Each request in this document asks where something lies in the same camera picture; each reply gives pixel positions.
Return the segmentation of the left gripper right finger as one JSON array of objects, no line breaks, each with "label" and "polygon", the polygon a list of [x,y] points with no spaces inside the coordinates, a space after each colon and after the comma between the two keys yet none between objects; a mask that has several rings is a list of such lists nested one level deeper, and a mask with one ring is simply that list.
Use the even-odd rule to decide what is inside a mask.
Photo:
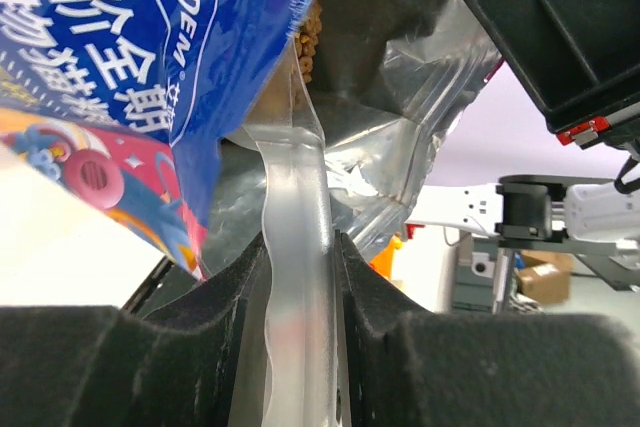
[{"label": "left gripper right finger", "polygon": [[348,235],[342,303],[346,426],[635,426],[639,351],[603,316],[433,313],[377,274]]}]

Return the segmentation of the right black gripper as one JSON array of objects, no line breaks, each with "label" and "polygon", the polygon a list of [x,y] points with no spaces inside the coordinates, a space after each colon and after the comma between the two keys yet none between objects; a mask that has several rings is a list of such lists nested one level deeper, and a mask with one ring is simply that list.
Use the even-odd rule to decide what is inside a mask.
[{"label": "right black gripper", "polygon": [[639,0],[464,0],[564,139],[586,125],[621,147],[639,136]]}]

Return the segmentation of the pink pet food bag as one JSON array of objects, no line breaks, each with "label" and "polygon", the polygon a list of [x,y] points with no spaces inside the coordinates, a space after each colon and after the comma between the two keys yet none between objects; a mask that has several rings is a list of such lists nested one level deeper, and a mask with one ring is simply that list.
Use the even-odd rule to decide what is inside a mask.
[{"label": "pink pet food bag", "polygon": [[[498,51],[463,0],[319,0],[307,91],[335,228],[406,221]],[[245,119],[312,0],[1,0],[1,140],[197,278],[260,228]]]}]

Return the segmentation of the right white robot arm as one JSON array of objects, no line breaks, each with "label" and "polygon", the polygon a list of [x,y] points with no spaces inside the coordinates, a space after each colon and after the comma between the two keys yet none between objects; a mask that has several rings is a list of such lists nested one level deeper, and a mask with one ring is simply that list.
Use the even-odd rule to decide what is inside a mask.
[{"label": "right white robot arm", "polygon": [[464,0],[564,146],[628,155],[611,180],[511,175],[427,186],[409,216],[507,250],[612,256],[639,234],[639,0]]}]

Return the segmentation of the clear plastic scoop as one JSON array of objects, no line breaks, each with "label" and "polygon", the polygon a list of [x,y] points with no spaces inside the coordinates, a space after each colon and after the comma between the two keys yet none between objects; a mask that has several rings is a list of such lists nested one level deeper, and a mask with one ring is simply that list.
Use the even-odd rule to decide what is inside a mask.
[{"label": "clear plastic scoop", "polygon": [[324,133],[293,47],[244,130],[265,168],[261,233],[269,255],[264,339],[245,342],[232,426],[333,426],[338,394],[337,306]]}]

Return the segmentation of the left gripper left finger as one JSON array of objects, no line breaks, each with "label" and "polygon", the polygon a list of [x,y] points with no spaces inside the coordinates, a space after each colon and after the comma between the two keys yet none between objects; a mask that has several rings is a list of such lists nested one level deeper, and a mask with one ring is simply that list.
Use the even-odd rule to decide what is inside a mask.
[{"label": "left gripper left finger", "polygon": [[269,282],[256,237],[144,318],[105,306],[3,308],[2,424],[259,425]]}]

